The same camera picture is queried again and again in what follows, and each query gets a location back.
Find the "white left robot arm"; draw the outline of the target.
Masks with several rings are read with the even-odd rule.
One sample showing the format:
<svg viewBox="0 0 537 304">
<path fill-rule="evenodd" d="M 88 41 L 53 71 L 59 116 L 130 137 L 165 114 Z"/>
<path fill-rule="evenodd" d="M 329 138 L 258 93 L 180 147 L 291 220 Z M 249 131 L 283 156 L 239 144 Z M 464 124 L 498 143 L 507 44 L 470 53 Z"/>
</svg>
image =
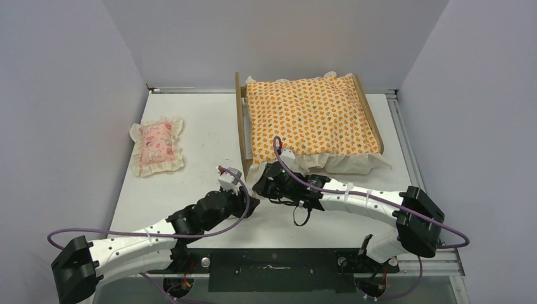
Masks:
<svg viewBox="0 0 537 304">
<path fill-rule="evenodd" d="M 135 232 L 108 239 L 71 239 L 51 268 L 60 303 L 80 303 L 99 284 L 158 269 L 182 272 L 189 263 L 187 244 L 214 236 L 212 229 L 229 217 L 248 218 L 260 204 L 243 188 L 210 191 L 197 203 Z"/>
</svg>

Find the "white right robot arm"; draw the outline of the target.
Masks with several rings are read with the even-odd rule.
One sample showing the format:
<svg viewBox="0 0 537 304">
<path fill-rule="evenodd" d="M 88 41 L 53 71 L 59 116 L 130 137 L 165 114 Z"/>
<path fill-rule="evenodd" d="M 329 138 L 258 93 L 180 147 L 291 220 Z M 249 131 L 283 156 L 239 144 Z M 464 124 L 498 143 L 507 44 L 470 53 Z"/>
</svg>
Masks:
<svg viewBox="0 0 537 304">
<path fill-rule="evenodd" d="M 347 212 L 391 226 L 385 234 L 368 235 L 358 263 L 373 271 L 402 253 L 435 257 L 444 213 L 419 187 L 406 191 L 376 191 L 355 187 L 324 175 L 289 173 L 280 164 L 265 167 L 253 191 L 272 201 L 312 210 Z"/>
</svg>

